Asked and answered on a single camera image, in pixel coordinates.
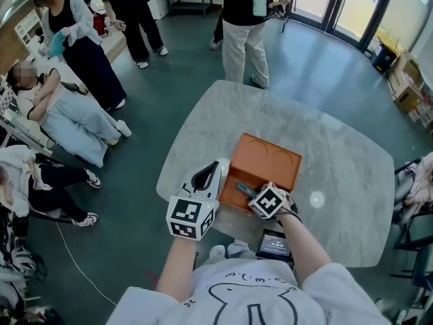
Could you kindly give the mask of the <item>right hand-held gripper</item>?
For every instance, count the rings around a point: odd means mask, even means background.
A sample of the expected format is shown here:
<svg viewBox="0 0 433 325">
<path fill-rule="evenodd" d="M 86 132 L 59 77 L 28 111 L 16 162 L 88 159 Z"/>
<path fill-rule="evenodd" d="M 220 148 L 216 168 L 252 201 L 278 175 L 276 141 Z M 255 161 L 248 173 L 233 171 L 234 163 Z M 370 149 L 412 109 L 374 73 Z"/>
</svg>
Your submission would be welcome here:
<svg viewBox="0 0 433 325">
<path fill-rule="evenodd" d="M 288 192 L 278 188 L 273 182 L 269 182 L 248 203 L 248 206 L 261 219 L 271 219 L 284 204 L 288 203 L 288 196 Z"/>
</svg>

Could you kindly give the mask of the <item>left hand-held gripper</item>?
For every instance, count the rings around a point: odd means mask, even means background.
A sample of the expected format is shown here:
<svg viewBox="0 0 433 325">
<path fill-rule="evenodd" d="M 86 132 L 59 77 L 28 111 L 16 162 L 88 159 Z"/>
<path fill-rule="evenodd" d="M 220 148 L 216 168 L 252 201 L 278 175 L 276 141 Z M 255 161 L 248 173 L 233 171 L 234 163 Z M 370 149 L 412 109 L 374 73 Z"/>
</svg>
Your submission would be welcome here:
<svg viewBox="0 0 433 325">
<path fill-rule="evenodd" d="M 218 158 L 190 171 L 177 193 L 170 197 L 166 212 L 172 236 L 200 241 L 210 229 L 219 207 L 219 195 L 229 171 L 229 160 Z"/>
</svg>

